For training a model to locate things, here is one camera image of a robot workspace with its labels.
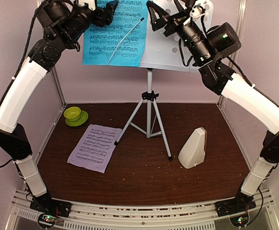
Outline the blue sheet music page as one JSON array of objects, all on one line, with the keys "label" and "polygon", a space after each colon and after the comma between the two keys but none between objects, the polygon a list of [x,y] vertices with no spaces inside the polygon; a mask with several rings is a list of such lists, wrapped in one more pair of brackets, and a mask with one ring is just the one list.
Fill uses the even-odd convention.
[{"label": "blue sheet music page", "polygon": [[145,0],[120,0],[113,21],[84,33],[82,64],[138,67],[145,49]]}]

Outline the white perforated music stand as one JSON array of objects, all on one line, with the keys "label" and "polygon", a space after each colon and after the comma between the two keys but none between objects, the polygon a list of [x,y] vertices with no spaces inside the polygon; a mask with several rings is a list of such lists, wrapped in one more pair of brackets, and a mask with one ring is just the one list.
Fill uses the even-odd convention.
[{"label": "white perforated music stand", "polygon": [[[178,58],[178,55],[181,53],[181,51],[185,51],[187,49],[186,47],[179,48],[178,40],[180,37],[178,35],[171,35],[171,38],[165,38],[165,28],[160,26],[157,15],[168,17],[169,10],[172,10],[173,7],[170,7],[169,4],[165,3],[163,0],[156,0],[154,3],[160,8],[166,8],[164,9],[164,13],[157,13],[156,11],[153,11],[149,14],[149,19],[154,19],[155,21],[151,21],[151,26],[147,26],[145,50],[143,52],[142,60],[139,63],[139,67],[147,69],[147,91],[142,93],[141,100],[137,104],[114,144],[117,146],[128,126],[133,126],[137,130],[144,133],[147,138],[162,135],[168,155],[168,160],[172,161],[173,157],[169,149],[160,112],[156,103],[158,94],[154,93],[152,90],[153,70],[163,69],[192,72],[197,71],[199,68],[193,66],[193,57],[190,59],[190,64],[187,67],[183,65],[182,59]],[[147,101],[146,130],[141,129],[132,122],[144,101]]]}]

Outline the lilac sheet music page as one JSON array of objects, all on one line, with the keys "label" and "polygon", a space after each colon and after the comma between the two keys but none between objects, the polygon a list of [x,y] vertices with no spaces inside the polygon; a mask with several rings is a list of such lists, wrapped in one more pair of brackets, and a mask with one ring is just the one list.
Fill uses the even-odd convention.
[{"label": "lilac sheet music page", "polygon": [[89,125],[71,152],[67,163],[105,173],[115,149],[114,143],[121,131],[120,128]]}]

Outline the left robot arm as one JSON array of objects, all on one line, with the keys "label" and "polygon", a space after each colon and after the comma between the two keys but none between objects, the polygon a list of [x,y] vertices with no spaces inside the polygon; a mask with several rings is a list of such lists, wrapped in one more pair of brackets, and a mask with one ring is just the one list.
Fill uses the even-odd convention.
[{"label": "left robot arm", "polygon": [[104,27],[113,21],[117,0],[104,8],[95,0],[44,0],[34,11],[30,26],[35,20],[41,24],[43,38],[31,50],[25,51],[16,73],[0,101],[0,147],[15,161],[37,206],[45,213],[55,209],[36,164],[32,149],[18,123],[19,116],[37,85],[51,71],[66,49],[79,50],[78,39],[91,26]]}]

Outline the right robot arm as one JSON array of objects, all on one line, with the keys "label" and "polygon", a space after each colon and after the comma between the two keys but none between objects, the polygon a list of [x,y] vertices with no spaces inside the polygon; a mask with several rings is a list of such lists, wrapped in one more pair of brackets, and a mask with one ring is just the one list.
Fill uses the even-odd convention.
[{"label": "right robot arm", "polygon": [[241,42],[229,23],[206,29],[198,27],[197,18],[203,18],[205,7],[197,0],[175,1],[178,12],[170,15],[153,1],[146,3],[153,31],[164,29],[164,35],[177,34],[188,48],[194,66],[198,67],[203,84],[246,109],[268,131],[263,148],[236,196],[225,203],[235,211],[242,211],[253,199],[262,182],[279,163],[279,104],[257,89],[239,67],[234,69],[222,63],[236,52]]}]

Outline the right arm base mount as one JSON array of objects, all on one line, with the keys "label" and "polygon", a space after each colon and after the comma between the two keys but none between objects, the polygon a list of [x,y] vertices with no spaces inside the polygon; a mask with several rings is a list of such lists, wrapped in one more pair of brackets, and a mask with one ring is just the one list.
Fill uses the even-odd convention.
[{"label": "right arm base mount", "polygon": [[231,224],[237,228],[245,227],[250,223],[249,210],[255,207],[255,201],[246,204],[243,201],[236,201],[235,198],[215,203],[218,217],[228,216]]}]

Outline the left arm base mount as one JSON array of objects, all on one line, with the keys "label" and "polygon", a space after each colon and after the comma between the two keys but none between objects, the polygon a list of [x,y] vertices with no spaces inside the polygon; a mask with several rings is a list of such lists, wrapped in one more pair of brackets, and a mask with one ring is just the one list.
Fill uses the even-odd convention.
[{"label": "left arm base mount", "polygon": [[52,228],[60,218],[68,218],[72,204],[66,201],[52,200],[50,207],[43,207],[35,199],[30,203],[30,209],[40,212],[37,223],[43,229]]}]

